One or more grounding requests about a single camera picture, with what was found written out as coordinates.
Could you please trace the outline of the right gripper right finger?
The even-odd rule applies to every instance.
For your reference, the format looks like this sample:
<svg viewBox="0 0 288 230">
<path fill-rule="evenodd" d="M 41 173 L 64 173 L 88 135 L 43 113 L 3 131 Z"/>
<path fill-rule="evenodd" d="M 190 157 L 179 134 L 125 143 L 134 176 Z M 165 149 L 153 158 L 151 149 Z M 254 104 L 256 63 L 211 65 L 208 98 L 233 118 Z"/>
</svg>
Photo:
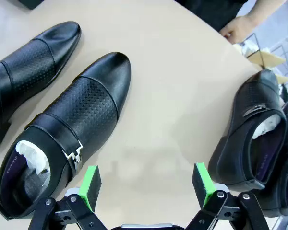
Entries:
<svg viewBox="0 0 288 230">
<path fill-rule="evenodd" d="M 192 184 L 201 209 L 187 230 L 212 230 L 219 220 L 228 221 L 234 230 L 269 229 L 256 196 L 217 190 L 203 162 L 194 164 Z"/>
</svg>

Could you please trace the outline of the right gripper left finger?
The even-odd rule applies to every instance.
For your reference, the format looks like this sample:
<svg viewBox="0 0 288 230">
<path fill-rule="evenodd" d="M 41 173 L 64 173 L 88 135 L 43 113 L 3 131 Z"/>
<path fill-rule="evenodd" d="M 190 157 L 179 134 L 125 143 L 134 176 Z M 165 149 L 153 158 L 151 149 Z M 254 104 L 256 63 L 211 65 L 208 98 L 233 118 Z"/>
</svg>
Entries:
<svg viewBox="0 0 288 230">
<path fill-rule="evenodd" d="M 99 167 L 88 167 L 81 186 L 68 189 L 63 199 L 40 199 L 29 229 L 64 230 L 67 225 L 76 224 L 81 230 L 102 230 L 103 223 L 95 214 L 101 185 Z"/>
</svg>

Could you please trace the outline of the person's left hand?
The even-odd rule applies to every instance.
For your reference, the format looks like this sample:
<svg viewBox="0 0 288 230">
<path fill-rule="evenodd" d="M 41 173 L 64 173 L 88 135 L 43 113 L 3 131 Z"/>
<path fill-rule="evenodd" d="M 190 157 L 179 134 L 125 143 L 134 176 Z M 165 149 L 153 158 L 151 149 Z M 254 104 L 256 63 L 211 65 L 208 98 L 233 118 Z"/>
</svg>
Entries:
<svg viewBox="0 0 288 230">
<path fill-rule="evenodd" d="M 256 25 L 257 22 L 252 17 L 248 15 L 239 16 L 226 24 L 219 33 L 231 44 L 237 44 L 243 42 Z"/>
</svg>

